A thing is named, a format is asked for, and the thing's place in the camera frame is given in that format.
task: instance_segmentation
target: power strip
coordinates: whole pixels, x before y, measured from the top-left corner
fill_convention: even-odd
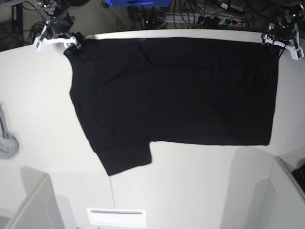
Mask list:
[[[182,13],[184,20],[186,20],[187,22],[189,21],[190,24],[194,24],[194,16],[192,13]],[[195,23],[198,22],[198,18],[201,16],[201,14],[195,13]],[[242,27],[246,27],[245,22],[243,21],[242,17],[239,16],[231,16],[231,15],[225,15],[225,14],[220,14],[218,13],[217,15],[213,16],[206,14],[206,17],[217,17],[220,19],[218,25],[226,25],[227,27],[231,27],[231,28],[242,28]],[[185,23],[182,19],[182,16],[180,14],[175,14],[175,23]],[[167,23],[173,23],[173,13],[167,13],[165,15],[165,22]]]

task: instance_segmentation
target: blue device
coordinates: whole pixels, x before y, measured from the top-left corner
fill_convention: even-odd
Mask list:
[[[163,6],[170,5],[172,0],[106,0],[111,6]]]

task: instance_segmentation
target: cable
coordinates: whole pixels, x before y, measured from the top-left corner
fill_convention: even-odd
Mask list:
[[[270,52],[269,52],[269,60],[271,60],[271,53],[272,53],[272,48],[273,48],[274,44],[275,44],[275,40],[273,40],[273,42],[271,44],[271,48],[270,48]]]
[[[206,5],[206,4],[204,3],[204,18],[205,18],[205,12],[206,12],[206,10],[205,10],[205,5]]]
[[[23,3],[22,3],[21,6],[22,6],[23,9],[29,10],[29,11],[37,11],[37,12],[39,13],[39,15],[41,16],[42,20],[43,20],[44,22],[46,21],[45,18],[43,17],[43,15],[42,15],[42,13],[39,11],[39,10],[45,9],[46,7],[45,7],[45,8],[39,8],[39,9],[37,9],[37,7],[34,6],[32,3],[30,3],[29,1],[24,1],[24,2],[27,3],[27,4],[29,4],[29,5],[31,5],[34,9],[29,9],[29,8],[24,7],[24,6],[23,6]]]
[[[192,5],[191,5],[190,0],[188,0],[188,2],[189,2],[189,5],[190,5],[190,7],[191,7],[191,10],[192,10],[192,12],[193,12],[193,17],[194,17],[194,28],[195,28],[195,27],[196,27],[196,22],[195,22],[195,13],[194,13],[194,11],[193,11],[193,8],[192,8]]]
[[[204,5],[204,9],[202,8],[202,7],[200,7],[205,13],[210,13],[210,14],[213,14],[213,13],[215,13],[215,12],[210,12],[210,11],[207,11],[207,10],[205,10],[205,6],[206,5],[209,5],[208,3],[203,3],[203,2],[200,2],[199,3],[199,5],[201,5],[201,4],[203,4]]]
[[[174,0],[174,6],[173,6],[173,25],[175,26],[175,29],[177,29],[176,21],[175,21],[176,1],[177,1],[177,0]]]
[[[179,13],[180,13],[180,16],[181,16],[182,20],[183,20],[186,24],[188,24],[191,28],[193,28],[192,25],[191,25],[190,23],[188,23],[188,22],[184,19],[184,16],[183,16],[183,14],[181,13],[181,9],[182,9],[182,0],[179,0]]]
[[[200,7],[201,8],[201,10],[202,11],[204,11],[204,13],[209,13],[209,14],[214,14],[213,12],[209,12],[209,11],[207,11],[207,10],[205,10],[205,5],[207,5],[206,3],[204,3],[204,2],[200,2],[200,4],[204,4],[204,8],[203,7]],[[268,9],[268,7],[270,7],[270,2],[267,2],[265,5],[264,5],[264,7],[261,9],[261,10],[256,10],[256,11],[258,11],[259,13],[262,13],[262,12],[264,12],[266,9]],[[251,15],[252,15],[252,18],[249,18],[249,17],[246,17],[246,16],[243,16],[243,15],[238,15],[238,17],[241,17],[241,18],[243,18],[244,20],[245,20],[245,22],[247,23],[247,27],[248,28],[250,28],[250,22],[252,22],[253,23],[253,31],[255,31],[255,22],[256,22],[256,20],[258,20],[259,18],[262,18],[261,16],[257,16],[256,18],[254,17],[254,11],[251,9],[251,10],[249,10],[249,11],[245,11],[244,12],[244,15],[245,14],[248,14],[248,13],[251,13]]]
[[[45,26],[45,22],[39,21],[32,25],[28,37],[28,43],[33,44],[35,41],[35,38],[41,34],[43,27]]]
[[[116,14],[109,8],[107,12],[113,17],[116,21],[115,26],[119,31],[128,31],[128,27],[119,19]]]
[[[185,11],[189,11],[189,12],[194,12],[194,13],[200,13],[201,16],[203,16],[203,14],[201,13],[201,11],[199,10],[199,4],[197,4],[197,2],[194,0],[189,0],[189,2],[191,2],[191,4],[193,4],[193,6],[195,7],[195,9],[187,9],[184,8]]]
[[[264,18],[264,19],[273,19],[273,17],[268,17],[268,16],[265,16],[265,15],[262,15],[258,10],[256,10],[250,3],[249,0],[245,0],[245,3],[249,6],[249,8],[255,12],[257,15],[259,15],[260,17]]]
[[[2,44],[5,42],[5,40],[9,37],[15,39],[17,41],[17,43],[20,42],[21,46],[23,46],[24,44],[28,44],[27,42],[20,39],[17,34],[10,33],[3,24],[0,24],[0,31],[5,34],[5,36],[2,37],[2,39],[0,40],[0,46],[2,46]]]
[[[227,11],[219,11],[219,12],[216,12],[216,13],[213,13],[212,15],[210,15],[210,17],[212,18],[212,17],[216,16],[219,13],[226,13],[226,12]]]
[[[135,22],[139,22],[141,30],[143,30],[144,27],[143,27],[143,24],[141,22],[143,17],[139,16],[138,8],[137,7],[129,6],[129,7],[127,7],[127,12],[128,12],[129,18],[132,20],[132,29],[135,30]]]
[[[261,9],[261,10],[256,10],[256,9],[254,9],[254,7],[251,5],[251,3],[249,2],[249,0],[244,0],[244,1],[246,1],[247,5],[251,8],[251,11],[249,11],[249,12],[244,12],[244,14],[248,14],[248,13],[251,13],[251,12],[254,11],[254,12],[256,12],[258,15],[260,15],[260,17],[266,17],[266,18],[268,19],[267,16],[261,15],[261,13],[262,13],[263,11],[265,11],[265,10],[268,8],[268,5],[269,5],[268,3],[270,3],[269,1],[266,1],[266,5],[265,5],[264,8]],[[215,2],[213,2],[212,0],[209,0],[209,2],[211,2],[213,5],[217,6],[218,8],[223,9],[223,8],[220,7],[219,5],[215,4]]]
[[[184,2],[183,6],[182,6],[182,10],[187,14],[187,20],[188,20],[188,22],[189,22],[188,25],[190,25],[191,28],[193,28],[192,25],[191,25],[191,21],[190,21],[190,14],[188,13],[189,10],[188,10],[188,9],[186,8],[186,6],[185,6],[186,3],[187,3],[187,1]]]
[[[243,16],[235,15],[235,16],[230,17],[228,20],[231,21],[233,18],[236,18],[236,17],[242,17],[242,18],[244,19],[244,21],[241,21],[241,23],[242,23],[242,29],[243,29],[243,27],[244,27],[244,26],[243,26],[244,23],[246,23],[246,24],[247,24],[247,28],[249,28],[249,26],[250,26],[250,25],[249,25],[249,22],[248,22],[248,21],[246,20],[246,18],[243,17]],[[220,25],[220,27],[224,27],[224,26],[226,26],[226,25],[228,25],[227,22],[224,22],[223,24]]]
[[[284,48],[283,48],[283,50],[282,50],[282,52],[281,52],[281,54],[280,54],[280,56],[279,56],[279,58],[278,58],[278,61],[280,60],[281,56],[283,55],[285,49],[286,49],[286,44],[285,44],[285,46],[284,46]]]

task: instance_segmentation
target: black cable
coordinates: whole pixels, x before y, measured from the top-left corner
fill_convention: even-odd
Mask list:
[[[115,26],[119,31],[128,31],[128,27],[119,19],[116,14],[109,8],[107,12],[113,17],[115,20]]]
[[[242,25],[241,25],[241,26],[242,26],[242,29],[243,29],[243,27],[244,27],[244,26],[243,26],[243,23],[246,23],[246,24],[247,24],[247,28],[249,28],[250,25],[249,25],[249,22],[246,20],[246,19],[247,19],[246,17],[240,16],[240,15],[234,15],[234,16],[230,17],[228,20],[231,21],[233,18],[237,18],[237,17],[242,17],[242,18],[244,19],[244,21],[241,21],[241,23],[242,23]],[[223,24],[220,25],[220,27],[223,27],[223,26],[226,26],[226,25],[228,25],[227,22],[224,22]]]
[[[185,9],[186,11],[189,11],[189,12],[194,12],[194,13],[196,13],[196,12],[198,12],[198,13],[200,13],[200,15],[201,16],[203,16],[203,14],[201,13],[201,11],[198,9],[197,10],[197,2],[194,0],[190,0],[190,2],[193,4],[193,6],[195,7],[195,9],[193,10],[193,9]]]
[[[144,29],[143,24],[142,24],[142,16],[139,16],[139,11],[137,7],[127,7],[127,12],[128,12],[128,16],[129,18],[132,20],[132,24],[133,24],[133,29],[135,29],[135,22],[139,22],[141,30]]]
[[[245,0],[245,3],[246,5],[254,12],[256,13],[257,15],[259,15],[260,17],[264,18],[264,19],[273,19],[273,17],[268,17],[268,16],[265,16],[265,15],[262,15],[258,10],[256,10],[252,4],[250,3],[249,0]]]
[[[185,1],[184,2],[184,4],[183,4],[183,6],[182,6],[182,10],[187,14],[187,20],[188,20],[188,25],[191,27],[191,28],[193,28],[192,27],[192,25],[191,25],[191,21],[190,21],[190,14],[188,13],[188,9],[186,8],[186,3],[187,3],[187,1]]]
[[[261,9],[261,10],[256,10],[256,11],[258,11],[259,13],[262,13],[262,12],[264,12],[268,7],[270,6],[270,2],[268,1],[265,5],[264,5],[264,7]],[[259,18],[261,18],[261,16],[257,16],[256,18],[254,17],[254,11],[251,9],[250,11],[248,11],[248,12],[244,12],[244,15],[245,14],[248,14],[248,13],[251,13],[252,14],[252,18],[250,19],[249,17],[246,17],[246,16],[243,16],[243,15],[238,15],[238,14],[235,14],[235,15],[237,15],[238,17],[242,17],[244,20],[245,20],[245,23],[247,24],[247,27],[248,28],[250,28],[250,22],[252,22],[253,23],[253,31],[255,31],[255,22],[256,22],[256,20],[257,19],[259,19]]]
[[[188,23],[188,22],[184,19],[184,16],[183,16],[181,10],[182,10],[182,0],[179,0],[179,13],[180,13],[180,16],[181,16],[182,20],[192,28],[192,25],[191,25],[190,23]]]
[[[281,52],[281,54],[280,54],[280,56],[279,56],[278,60],[280,60],[280,58],[281,58],[281,56],[283,55],[283,53],[284,53],[285,49],[286,49],[286,44],[285,44],[285,46],[284,46],[284,48],[283,48],[283,50],[282,50],[282,52]]]
[[[28,37],[28,43],[30,44],[34,43],[35,38],[41,34],[44,26],[45,26],[45,22],[43,21],[39,21],[32,25]]]
[[[274,44],[275,44],[275,40],[273,40],[273,42],[271,44],[271,48],[270,48],[270,52],[269,52],[269,60],[271,60],[272,48],[273,48]]]
[[[25,10],[29,10],[29,11],[37,11],[39,13],[39,15],[41,16],[42,20],[45,22],[45,18],[43,17],[42,13],[39,10],[43,10],[44,8],[40,8],[38,9],[36,6],[34,6],[32,3],[30,3],[29,1],[24,1],[25,3],[31,5],[34,9],[29,9],[23,6],[23,3],[21,4],[22,8]]]
[[[188,2],[189,2],[189,5],[190,5],[190,7],[191,7],[191,10],[192,10],[192,12],[193,12],[193,17],[194,17],[194,28],[195,28],[195,27],[196,27],[196,22],[195,22],[195,13],[194,13],[194,11],[193,11],[193,8],[192,8],[192,5],[191,5],[190,0],[188,0]]]
[[[188,8],[186,7],[186,4],[187,4],[187,3],[189,4],[189,6],[190,6],[191,8],[188,9]],[[193,2],[192,0],[186,0],[186,1],[184,2],[184,4],[183,4],[183,10],[187,10],[187,11],[189,11],[189,12],[197,12],[196,9],[193,10],[191,4],[193,4],[193,6],[195,6],[195,8],[196,8],[196,2]]]
[[[0,31],[3,32],[3,33],[5,34],[5,36],[4,36],[4,37],[2,38],[2,40],[0,41],[0,46],[2,46],[2,44],[5,42],[5,40],[6,40],[7,38],[9,38],[9,37],[15,39],[18,43],[20,42],[20,44],[21,44],[22,46],[23,46],[24,44],[28,44],[27,42],[25,42],[25,41],[23,41],[22,39],[20,39],[20,38],[18,37],[17,34],[10,33],[10,32],[8,31],[8,29],[7,29],[4,25],[2,25],[2,24],[0,24]]]
[[[212,17],[216,16],[216,15],[219,14],[219,13],[227,13],[227,11],[215,12],[215,13],[211,14],[210,17],[212,18]]]
[[[264,0],[264,2],[265,2],[266,4],[265,4],[265,6],[264,6],[262,9],[260,9],[260,10],[255,9],[255,11],[254,11],[254,10],[252,10],[252,9],[250,8],[250,11],[245,12],[245,14],[251,13],[252,19],[249,20],[248,22],[253,22],[253,29],[252,29],[252,31],[259,31],[259,32],[262,32],[262,31],[264,30],[264,27],[267,27],[268,24],[269,24],[269,22],[272,21],[272,20],[275,18],[275,12],[273,13],[274,16],[271,16],[271,17],[266,18],[266,17],[264,17],[264,15],[263,15],[263,17],[262,17],[262,13],[263,13],[266,9],[268,9],[268,8],[270,8],[270,7],[273,6],[273,4],[272,4],[269,0]],[[259,27],[258,29],[255,29],[255,22],[256,22],[256,20],[258,20],[258,19],[263,19],[263,20],[265,20],[265,24],[264,24],[263,26]]]
[[[177,29],[176,21],[175,21],[176,1],[177,1],[177,0],[174,0],[174,5],[173,5],[173,25],[175,26],[175,29]]]

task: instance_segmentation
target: wire bundle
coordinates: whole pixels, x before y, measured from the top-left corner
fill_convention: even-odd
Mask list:
[[[28,37],[28,43],[33,44],[37,36],[41,35],[42,29],[45,26],[45,22],[39,21],[32,25]]]
[[[33,7],[33,9],[29,9],[29,8],[27,8],[27,7],[25,7],[24,5],[23,5],[23,3],[27,3],[27,4],[29,4],[29,5],[31,5],[32,7]],[[47,8],[47,7],[45,7],[45,8],[37,8],[36,6],[34,6],[32,3],[30,3],[29,1],[24,1],[22,3],[22,8],[23,9],[25,9],[25,10],[28,10],[28,11],[37,11],[38,13],[39,13],[39,15],[41,16],[41,18],[42,18],[42,20],[45,22],[46,20],[45,20],[45,18],[43,17],[43,15],[42,15],[42,13],[40,12],[40,10],[43,10],[43,9],[45,9],[45,8]]]
[[[128,27],[122,22],[122,20],[110,9],[106,9],[106,11],[112,16],[115,20],[115,27],[118,31],[128,31]]]
[[[144,29],[142,24],[143,16],[140,14],[138,7],[129,6],[127,7],[128,17],[132,21],[131,30],[135,30],[135,22],[140,24],[141,30]]]
[[[204,19],[206,19],[206,13],[210,15],[209,16],[210,19],[213,19],[218,14],[228,13],[228,11],[223,11],[223,8],[221,8],[217,5],[216,6],[219,7],[220,9],[222,9],[222,11],[215,12],[215,13],[206,11],[205,6],[213,4],[213,1],[205,0],[204,2],[199,2],[199,4],[197,5],[196,0],[184,0],[184,2],[183,2],[183,0],[174,0],[174,17],[173,17],[173,20],[174,20],[174,26],[175,26],[176,29],[177,29],[176,21],[175,21],[176,1],[178,1],[180,16],[183,19],[183,21],[188,25],[187,26],[188,29],[201,29],[201,28],[215,29],[215,28],[223,28],[223,27],[228,25],[225,22],[221,25],[218,25],[218,23],[215,23],[216,25],[211,24],[207,27],[207,24],[208,24],[207,21],[204,21],[203,23],[200,23],[199,21],[195,22],[195,13],[196,12],[200,13],[201,16],[203,16]],[[238,14],[234,14],[234,13],[230,12],[229,14],[226,14],[226,16],[230,16],[228,21],[232,20],[233,18],[242,18],[243,19],[242,26],[244,24],[246,24],[245,29],[247,29],[247,30],[250,29],[250,23],[252,23],[252,26],[253,26],[252,30],[253,31],[263,30],[268,25],[270,20],[273,20],[275,18],[275,16],[269,17],[269,16],[266,16],[266,15],[263,15],[263,12],[265,12],[267,9],[272,9],[272,8],[275,8],[275,10],[277,10],[277,6],[274,3],[271,3],[269,0],[264,0],[264,2],[265,2],[264,7],[260,10],[257,10],[252,6],[250,0],[245,0],[246,8],[249,11],[244,12],[244,15],[250,13],[251,17],[238,15]],[[188,20],[185,19],[185,15],[183,15],[183,12],[185,12],[187,14]],[[190,21],[190,13],[193,14],[194,21]],[[259,19],[264,20],[264,22],[263,22],[264,25],[261,28],[255,30],[255,22]]]
[[[7,49],[4,45],[4,43],[8,38],[13,38],[15,40],[15,43],[14,43],[15,46],[17,46],[17,47],[23,46],[24,41],[22,41],[20,39],[19,35],[20,34],[14,34],[14,33],[9,32],[9,30],[5,26],[5,24],[0,24],[0,51]]]

